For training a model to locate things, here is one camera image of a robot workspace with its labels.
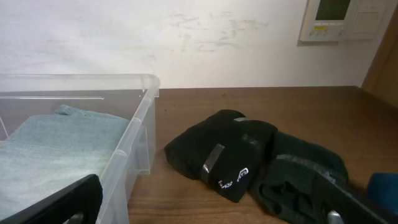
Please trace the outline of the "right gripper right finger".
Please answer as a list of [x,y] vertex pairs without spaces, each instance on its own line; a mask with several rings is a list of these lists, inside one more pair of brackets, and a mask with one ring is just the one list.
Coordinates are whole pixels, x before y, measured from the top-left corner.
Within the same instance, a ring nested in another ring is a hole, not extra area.
[[389,223],[388,210],[358,195],[327,172],[315,176],[312,203],[317,223]]

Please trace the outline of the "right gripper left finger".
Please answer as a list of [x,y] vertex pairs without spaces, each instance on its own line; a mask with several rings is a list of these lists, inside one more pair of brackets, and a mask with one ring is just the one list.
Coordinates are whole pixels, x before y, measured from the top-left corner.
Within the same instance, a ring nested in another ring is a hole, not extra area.
[[72,183],[30,207],[1,220],[1,224],[95,224],[103,199],[96,174]]

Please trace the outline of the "blue towel with tape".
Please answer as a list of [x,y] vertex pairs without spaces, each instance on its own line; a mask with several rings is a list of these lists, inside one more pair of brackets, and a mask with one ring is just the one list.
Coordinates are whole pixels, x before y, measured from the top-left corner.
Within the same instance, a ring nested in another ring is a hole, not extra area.
[[397,181],[395,173],[373,173],[368,182],[368,199],[397,215]]

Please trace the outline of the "light blue jeans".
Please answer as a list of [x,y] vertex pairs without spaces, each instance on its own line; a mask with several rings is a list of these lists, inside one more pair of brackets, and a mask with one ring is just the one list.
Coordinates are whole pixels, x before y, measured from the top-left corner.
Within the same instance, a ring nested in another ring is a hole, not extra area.
[[62,105],[29,117],[1,143],[1,218],[101,175],[129,120]]

